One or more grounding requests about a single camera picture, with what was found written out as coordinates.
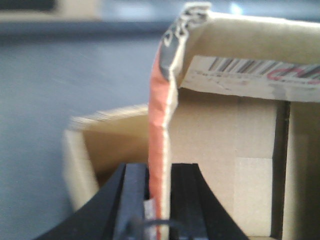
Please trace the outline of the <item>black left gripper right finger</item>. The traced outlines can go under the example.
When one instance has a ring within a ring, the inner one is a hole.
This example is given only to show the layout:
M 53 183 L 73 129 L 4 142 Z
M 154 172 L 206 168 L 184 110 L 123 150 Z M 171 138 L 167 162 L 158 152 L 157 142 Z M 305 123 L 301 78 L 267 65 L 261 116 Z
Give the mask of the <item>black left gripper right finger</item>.
M 174 163 L 171 168 L 171 240 L 247 240 L 248 237 L 216 198 L 199 166 Z

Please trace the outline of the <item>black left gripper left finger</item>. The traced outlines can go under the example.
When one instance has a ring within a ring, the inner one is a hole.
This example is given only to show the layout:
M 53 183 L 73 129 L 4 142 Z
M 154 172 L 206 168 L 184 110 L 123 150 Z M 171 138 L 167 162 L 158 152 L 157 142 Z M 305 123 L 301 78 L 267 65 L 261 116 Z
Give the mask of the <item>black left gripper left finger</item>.
M 144 240 L 148 169 L 121 164 L 79 210 L 39 240 Z

